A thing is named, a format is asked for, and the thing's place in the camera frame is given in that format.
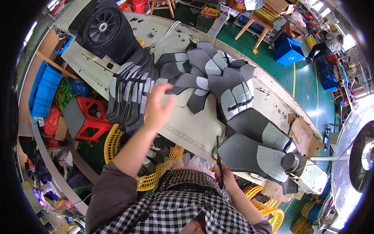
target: plastic stool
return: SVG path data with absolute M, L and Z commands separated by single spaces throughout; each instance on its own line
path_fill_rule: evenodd
M 113 124 L 106 118 L 104 104 L 107 101 L 99 101 L 92 98 L 77 97 L 73 98 L 65 107 L 63 113 L 69 133 L 73 139 L 92 140 L 99 142 L 99 137 L 106 131 L 111 130 Z M 101 118 L 90 116 L 89 108 L 97 104 L 101 113 Z M 92 137 L 88 136 L 87 128 L 98 128 L 99 131 Z

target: factory floor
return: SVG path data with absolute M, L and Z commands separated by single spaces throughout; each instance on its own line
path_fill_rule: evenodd
M 156 10 L 153 14 L 172 19 L 168 9 Z M 175 18 L 173 20 L 179 20 L 186 25 L 204 31 L 196 27 L 198 14 L 193 14 L 189 6 L 177 4 L 174 15 Z M 335 105 L 332 101 L 332 95 L 324 91 L 322 87 L 322 79 L 320 78 L 318 66 L 301 60 L 291 66 L 284 67 L 274 60 L 273 50 L 269 49 L 269 45 L 265 42 L 262 42 L 258 47 L 258 54 L 254 54 L 252 48 L 256 44 L 257 38 L 246 31 L 238 40 L 235 40 L 234 37 L 239 31 L 239 27 L 233 28 L 231 24 L 224 25 L 217 35 L 217 39 L 243 53 L 273 76 L 293 95 L 300 106 L 310 116 L 322 136 L 325 136 L 327 125 L 335 123 Z M 304 56 L 307 56 L 310 48 L 305 39 L 303 39 L 303 43 L 300 46 Z M 320 151 L 320 156 L 329 156 L 329 154 L 329 151 Z M 327 170 L 328 161 L 318 161 L 317 163 L 324 165 L 320 166 L 321 169 Z M 276 232 L 277 234 L 291 233 L 291 226 L 301 216 L 301 209 L 308 200 L 310 200 L 310 195 L 304 194 L 301 201 L 293 199 L 290 203 L 279 205 L 278 208 L 285 212 L 285 218 L 281 227 Z

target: checkered shirt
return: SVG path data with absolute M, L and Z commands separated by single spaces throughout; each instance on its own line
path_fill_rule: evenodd
M 208 234 L 256 234 L 228 200 L 227 192 L 204 172 L 172 170 L 157 181 L 151 195 L 100 227 L 95 234 L 179 233 L 200 212 L 205 214 Z

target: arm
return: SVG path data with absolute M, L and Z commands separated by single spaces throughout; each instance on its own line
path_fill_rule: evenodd
M 160 104 L 163 93 L 172 87 L 170 84 L 154 86 L 147 101 L 147 116 L 144 125 L 130 138 L 113 160 L 113 163 L 123 173 L 132 177 L 138 174 L 157 132 L 168 121 L 174 108 L 175 95 L 168 97 L 165 107 Z
M 225 179 L 225 190 L 230 195 L 232 206 L 235 207 L 252 225 L 256 225 L 262 220 L 265 220 L 262 213 L 258 211 L 252 202 L 248 200 L 244 192 L 239 188 L 235 181 L 234 174 L 223 163 L 222 170 Z M 214 165 L 213 171 L 215 172 L 216 181 L 219 182 L 221 177 L 218 165 Z

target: dark sleeve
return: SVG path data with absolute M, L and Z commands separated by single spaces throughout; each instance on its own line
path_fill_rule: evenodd
M 256 230 L 257 234 L 272 234 L 273 229 L 270 223 L 267 220 L 262 220 L 257 224 L 253 225 L 253 228 Z
M 105 165 L 93 188 L 86 214 L 86 232 L 92 233 L 111 222 L 136 203 L 137 181 L 121 172 L 114 163 Z

